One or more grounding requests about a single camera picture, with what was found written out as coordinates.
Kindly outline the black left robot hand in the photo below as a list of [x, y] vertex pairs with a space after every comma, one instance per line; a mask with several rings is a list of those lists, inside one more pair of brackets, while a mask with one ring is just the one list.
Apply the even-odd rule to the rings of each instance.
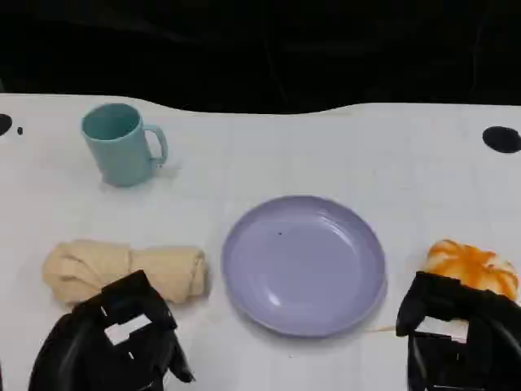
[[139, 270], [63, 315], [33, 365], [31, 390], [162, 390], [194, 381], [165, 300]]

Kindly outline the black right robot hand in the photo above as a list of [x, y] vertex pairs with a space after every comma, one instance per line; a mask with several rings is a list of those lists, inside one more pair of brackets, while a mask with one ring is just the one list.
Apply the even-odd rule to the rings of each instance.
[[[427, 317], [466, 321], [466, 340], [420, 332]], [[401, 302], [396, 335], [408, 339], [410, 390], [520, 388], [520, 308], [505, 296], [419, 271]]]

